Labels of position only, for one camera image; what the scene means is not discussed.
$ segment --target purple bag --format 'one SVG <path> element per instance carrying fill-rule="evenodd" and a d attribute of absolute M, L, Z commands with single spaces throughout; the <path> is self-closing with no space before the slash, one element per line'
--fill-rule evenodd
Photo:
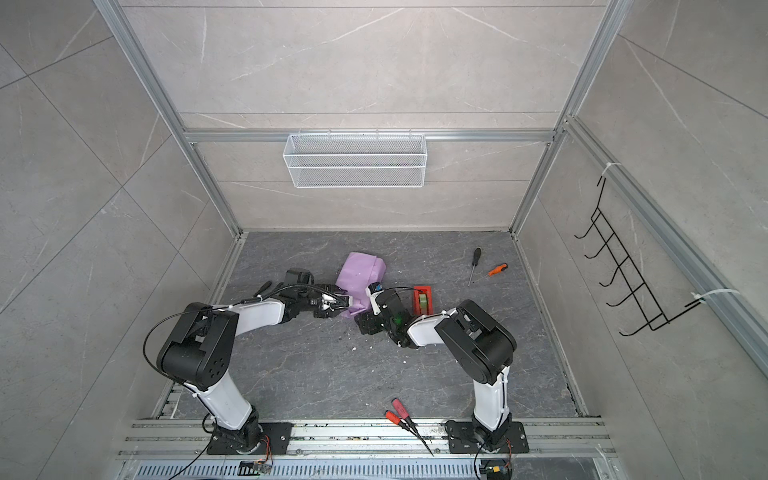
<path fill-rule="evenodd" d="M 380 282 L 386 272 L 384 260 L 367 253 L 352 252 L 341 268 L 336 285 L 352 296 L 352 305 L 341 315 L 354 318 L 355 315 L 371 310 L 371 300 L 366 295 L 366 287 Z"/>

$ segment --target zip tie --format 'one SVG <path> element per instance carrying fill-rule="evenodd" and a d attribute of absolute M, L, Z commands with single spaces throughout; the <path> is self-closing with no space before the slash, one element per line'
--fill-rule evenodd
<path fill-rule="evenodd" d="M 601 177 L 605 177 L 605 172 L 608 171 L 609 168 L 611 168 L 612 165 L 621 165 L 621 164 L 613 164 L 611 162 L 608 162 L 605 164 L 605 168 L 603 169 L 603 173 L 600 174 Z"/>
<path fill-rule="evenodd" d="M 715 290 L 710 290 L 709 292 L 702 293 L 701 295 L 694 292 L 691 292 L 690 294 L 694 296 L 694 299 L 699 300 L 701 303 L 706 303 L 707 301 L 702 300 L 702 298 L 712 295 L 713 293 L 735 293 L 736 295 L 741 295 L 739 290 L 734 290 L 732 288 L 716 288 Z"/>

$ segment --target wall tile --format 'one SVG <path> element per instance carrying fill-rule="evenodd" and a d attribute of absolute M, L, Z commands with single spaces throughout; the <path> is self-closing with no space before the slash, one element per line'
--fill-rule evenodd
<path fill-rule="evenodd" d="M 115 433 L 135 419 L 150 415 L 158 393 L 167 381 L 152 370 L 141 356 L 141 344 L 159 320 L 183 311 L 190 302 L 204 302 L 208 288 L 181 255 L 176 255 L 163 279 L 131 324 L 110 357 L 83 405 L 67 427 L 40 477 L 55 480 L 105 478 L 116 453 Z M 169 320 L 147 343 L 150 359 L 175 325 Z"/>
<path fill-rule="evenodd" d="M 622 38 L 580 116 L 768 318 L 768 120 Z"/>
<path fill-rule="evenodd" d="M 279 142 L 197 145 L 219 181 L 290 182 Z M 430 142 L 426 180 L 530 180 L 541 142 Z"/>
<path fill-rule="evenodd" d="M 4 0 L 0 44 L 32 73 L 111 35 L 91 0 Z"/>
<path fill-rule="evenodd" d="M 121 0 L 123 6 L 134 7 L 209 7 L 210 0 Z M 421 0 L 425 7 L 546 7 L 605 6 L 606 0 Z M 407 0 L 219 0 L 218 7 L 410 7 Z"/>
<path fill-rule="evenodd" d="M 32 80 L 122 184 L 170 135 L 114 38 Z"/>
<path fill-rule="evenodd" d="M 631 478 L 682 480 L 603 315 L 537 201 L 520 243 L 590 415 L 599 415 Z"/>
<path fill-rule="evenodd" d="M 528 182 L 433 182 L 422 188 L 365 189 L 298 189 L 290 182 L 219 185 L 246 229 L 506 230 Z"/>
<path fill-rule="evenodd" d="M 559 111 L 602 12 L 126 8 L 178 109 L 220 113 Z"/>
<path fill-rule="evenodd" d="M 768 3 L 638 0 L 621 34 L 768 114 Z"/>
<path fill-rule="evenodd" d="M 0 310 L 120 186 L 26 78 L 0 89 Z"/>
<path fill-rule="evenodd" d="M 257 208 L 269 207 L 262 204 L 257 205 Z M 179 252 L 205 284 L 213 287 L 231 245 L 229 229 L 221 220 L 216 207 L 208 202 Z"/>
<path fill-rule="evenodd" d="M 181 114 L 188 128 L 554 128 L 559 111 L 462 114 Z"/>
<path fill-rule="evenodd" d="M 0 315 L 0 477 L 37 475 L 175 253 L 120 192 Z"/>
<path fill-rule="evenodd" d="M 588 228 L 600 191 L 594 180 L 599 174 L 579 146 L 569 142 L 541 189 L 541 202 L 586 281 L 664 441 L 685 478 L 761 477 L 768 417 L 755 400 L 768 398 L 768 382 L 713 312 L 699 306 L 656 332 L 619 334 L 643 324 L 640 310 L 631 300 L 618 308 L 606 305 L 624 297 L 628 288 L 621 278 L 609 288 L 598 284 L 608 282 L 615 264 L 606 261 L 610 255 L 605 250 L 594 260 L 584 258 L 583 253 L 592 255 L 601 245 L 594 231 L 583 240 L 574 237 Z M 682 311 L 694 287 L 610 184 L 601 209 L 667 315 Z M 648 293 L 638 293 L 647 307 L 655 305 Z"/>
<path fill-rule="evenodd" d="M 176 248 L 181 248 L 208 203 L 203 184 L 170 138 L 125 184 L 125 190 Z"/>
<path fill-rule="evenodd" d="M 24 71 L 0 45 L 0 88 L 24 76 Z"/>

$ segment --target mesh basket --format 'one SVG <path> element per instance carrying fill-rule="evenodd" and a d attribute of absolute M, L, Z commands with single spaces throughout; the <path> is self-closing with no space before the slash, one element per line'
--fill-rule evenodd
<path fill-rule="evenodd" d="M 421 134 L 293 134 L 283 158 L 297 188 L 422 187 Z"/>

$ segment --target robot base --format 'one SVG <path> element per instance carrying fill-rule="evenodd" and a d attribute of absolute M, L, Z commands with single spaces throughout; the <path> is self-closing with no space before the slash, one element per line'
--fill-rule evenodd
<path fill-rule="evenodd" d="M 272 455 L 285 455 L 288 452 L 288 442 L 290 442 L 290 433 L 293 429 L 293 423 L 289 422 L 264 422 L 261 423 L 261 438 L 264 439 L 267 436 L 270 437 L 270 449 Z M 238 450 L 242 449 L 242 445 L 236 445 L 228 440 L 226 437 L 216 435 L 216 440 L 211 440 L 210 445 L 206 453 L 208 455 L 239 455 Z M 266 442 L 260 441 L 248 455 L 265 455 L 266 454 Z"/>
<path fill-rule="evenodd" d="M 477 453 L 477 451 L 483 447 L 481 441 L 478 440 L 478 435 L 475 434 L 475 430 L 484 430 L 481 426 L 473 425 L 473 422 L 456 422 L 454 420 L 448 420 L 445 423 L 445 432 L 448 434 L 448 445 L 451 453 Z M 528 447 L 528 437 L 525 434 L 525 428 L 520 422 L 511 422 L 507 418 L 495 432 L 490 434 L 483 432 L 485 435 L 490 435 L 490 440 L 485 445 L 487 452 L 500 453 L 508 451 L 507 440 L 512 447 L 512 453 L 529 453 L 531 450 Z"/>

